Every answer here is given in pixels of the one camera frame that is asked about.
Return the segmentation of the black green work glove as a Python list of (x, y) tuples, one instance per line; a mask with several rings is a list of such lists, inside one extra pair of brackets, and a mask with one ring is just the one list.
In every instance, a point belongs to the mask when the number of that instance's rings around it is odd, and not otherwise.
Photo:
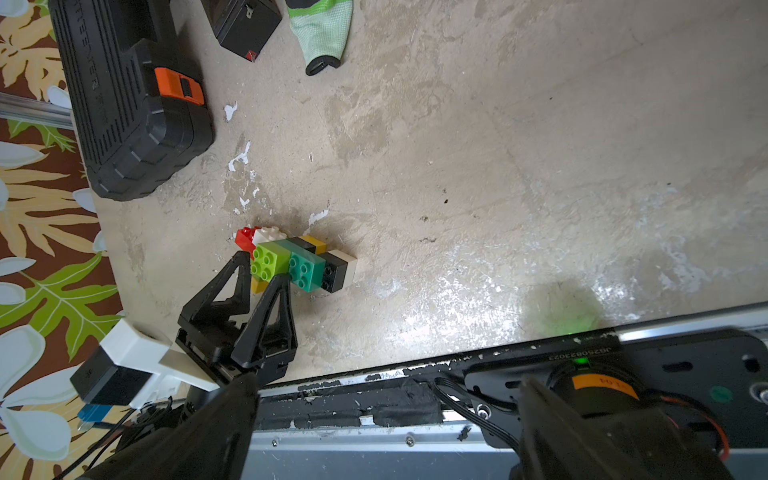
[(305, 74), (314, 76), (341, 65), (351, 27), (352, 0), (287, 0), (291, 31), (306, 63)]

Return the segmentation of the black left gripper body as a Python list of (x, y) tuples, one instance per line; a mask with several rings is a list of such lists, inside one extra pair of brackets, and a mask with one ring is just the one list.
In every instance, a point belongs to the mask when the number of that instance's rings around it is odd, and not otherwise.
[(297, 351), (292, 323), (229, 330), (215, 327), (210, 333), (212, 338), (194, 328), (180, 328), (176, 344), (221, 387), (247, 373), (256, 375), (259, 386), (279, 380)]

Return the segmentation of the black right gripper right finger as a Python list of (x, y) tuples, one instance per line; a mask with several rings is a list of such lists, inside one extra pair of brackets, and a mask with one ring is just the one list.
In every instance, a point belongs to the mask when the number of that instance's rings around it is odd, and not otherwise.
[(649, 479), (644, 467), (531, 376), (518, 403), (519, 479)]

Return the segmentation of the red lego brick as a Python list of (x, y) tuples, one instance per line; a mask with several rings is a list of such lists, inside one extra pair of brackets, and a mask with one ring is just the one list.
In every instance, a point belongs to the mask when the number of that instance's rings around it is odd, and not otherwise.
[(234, 237), (235, 245), (240, 250), (247, 252), (249, 255), (252, 255), (253, 251), (255, 250), (255, 244), (253, 243), (253, 238), (256, 232), (257, 230), (251, 227), (244, 227), (242, 229), (239, 229), (235, 233), (235, 237)]

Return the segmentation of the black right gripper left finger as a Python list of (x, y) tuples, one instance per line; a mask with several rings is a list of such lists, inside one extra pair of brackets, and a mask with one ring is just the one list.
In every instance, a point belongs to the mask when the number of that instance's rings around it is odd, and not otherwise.
[(174, 429), (160, 429), (81, 475), (83, 479), (239, 479), (258, 408), (254, 373), (236, 378)]

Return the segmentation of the black plastic tool case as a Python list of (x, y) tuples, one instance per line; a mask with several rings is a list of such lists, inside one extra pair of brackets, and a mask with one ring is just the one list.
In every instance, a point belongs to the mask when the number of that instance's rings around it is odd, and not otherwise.
[(106, 199), (154, 192), (214, 140), (198, 66), (167, 1), (49, 4), (89, 183)]

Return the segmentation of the yellow lego brick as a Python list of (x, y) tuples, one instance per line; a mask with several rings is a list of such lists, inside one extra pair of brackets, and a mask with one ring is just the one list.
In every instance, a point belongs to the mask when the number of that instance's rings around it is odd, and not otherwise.
[(304, 248), (311, 253), (320, 255), (327, 251), (327, 244), (313, 236), (302, 235), (299, 239), (304, 242)]
[(268, 287), (269, 283), (267, 281), (257, 280), (256, 278), (251, 279), (251, 293), (254, 295), (258, 295), (263, 293), (266, 288)]

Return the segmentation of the white lego brick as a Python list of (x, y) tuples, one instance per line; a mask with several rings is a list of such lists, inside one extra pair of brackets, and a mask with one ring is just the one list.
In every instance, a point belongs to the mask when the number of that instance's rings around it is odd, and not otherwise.
[(335, 257), (343, 260), (346, 263), (346, 271), (344, 275), (344, 287), (349, 286), (354, 281), (358, 260), (355, 257), (347, 253), (344, 253), (338, 249), (331, 250), (330, 253)]
[(261, 243), (285, 240), (286, 238), (287, 234), (282, 232), (278, 227), (255, 228), (252, 235), (252, 243), (258, 245)]

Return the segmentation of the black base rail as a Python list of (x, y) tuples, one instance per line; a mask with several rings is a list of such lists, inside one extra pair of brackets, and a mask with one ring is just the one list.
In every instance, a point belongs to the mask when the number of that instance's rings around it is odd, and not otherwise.
[(755, 304), (264, 389), (246, 479), (763, 479)]

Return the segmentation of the lime green lego brick front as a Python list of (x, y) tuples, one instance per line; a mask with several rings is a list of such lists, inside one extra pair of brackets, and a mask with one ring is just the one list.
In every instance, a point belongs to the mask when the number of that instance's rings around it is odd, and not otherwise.
[(258, 244), (253, 251), (250, 272), (257, 281), (270, 282), (275, 275), (289, 272), (291, 252), (277, 242)]

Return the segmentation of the black lego brick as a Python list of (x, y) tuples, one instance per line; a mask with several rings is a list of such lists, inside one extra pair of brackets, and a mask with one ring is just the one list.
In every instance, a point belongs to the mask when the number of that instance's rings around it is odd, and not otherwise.
[[(304, 248), (304, 242), (300, 240), (299, 237), (291, 237), (291, 238), (288, 238), (288, 240)], [(327, 293), (335, 293), (345, 288), (344, 275), (346, 271), (346, 263), (343, 260), (332, 255), (330, 251), (331, 249), (327, 245), (327, 251), (323, 254), (318, 255), (324, 258), (326, 261), (325, 270), (322, 278), (322, 284), (321, 284), (321, 287), (318, 289), (322, 289)]]

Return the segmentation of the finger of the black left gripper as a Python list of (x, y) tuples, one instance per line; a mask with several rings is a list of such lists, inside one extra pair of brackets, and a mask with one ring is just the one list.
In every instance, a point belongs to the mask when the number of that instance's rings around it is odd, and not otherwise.
[(297, 334), (291, 306), (291, 277), (275, 275), (263, 292), (231, 358), (242, 368), (286, 368), (295, 358)]
[[(217, 296), (232, 277), (235, 277), (233, 294), (226, 299), (217, 300)], [(178, 324), (181, 327), (206, 327), (224, 324), (233, 315), (248, 313), (250, 282), (250, 256), (246, 251), (238, 251), (216, 276), (183, 306)]]

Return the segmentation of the dark green lego brick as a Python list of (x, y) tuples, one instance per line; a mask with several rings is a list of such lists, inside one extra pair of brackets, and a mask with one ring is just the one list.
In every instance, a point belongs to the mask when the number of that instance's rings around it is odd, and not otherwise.
[(277, 244), (290, 252), (288, 273), (301, 290), (311, 293), (321, 287), (326, 261), (298, 244), (278, 240)]

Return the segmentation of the small black battery box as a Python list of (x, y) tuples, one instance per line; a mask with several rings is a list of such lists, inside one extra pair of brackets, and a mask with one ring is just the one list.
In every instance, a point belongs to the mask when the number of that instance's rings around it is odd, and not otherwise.
[(214, 36), (221, 47), (254, 62), (281, 22), (272, 0), (202, 0)]

